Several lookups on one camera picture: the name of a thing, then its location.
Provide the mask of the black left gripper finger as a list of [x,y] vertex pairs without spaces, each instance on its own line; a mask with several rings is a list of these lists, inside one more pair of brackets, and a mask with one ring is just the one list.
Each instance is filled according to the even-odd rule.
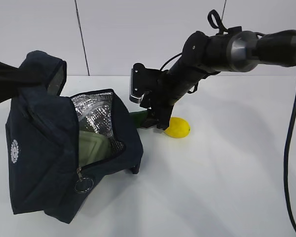
[[0,62],[0,103],[15,97],[20,87],[37,86],[42,83],[43,78],[32,70]]

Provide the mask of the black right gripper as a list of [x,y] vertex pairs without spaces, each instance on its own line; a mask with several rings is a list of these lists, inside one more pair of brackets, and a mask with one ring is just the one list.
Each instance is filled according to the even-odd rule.
[[157,110],[157,118],[153,110],[147,110],[147,116],[142,122],[142,128],[151,128],[156,125],[158,129],[166,130],[174,105],[170,103],[170,86],[168,80],[169,70],[141,69],[141,89],[144,90],[140,107]]

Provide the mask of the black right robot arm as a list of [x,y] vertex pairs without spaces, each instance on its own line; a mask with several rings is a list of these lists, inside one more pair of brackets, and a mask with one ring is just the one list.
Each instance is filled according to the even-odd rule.
[[147,115],[142,128],[166,130],[176,102],[194,93],[202,79],[221,72],[247,73],[257,65],[296,67],[296,30],[259,36],[256,32],[207,36],[191,34],[178,60],[167,70],[150,70],[141,107]]

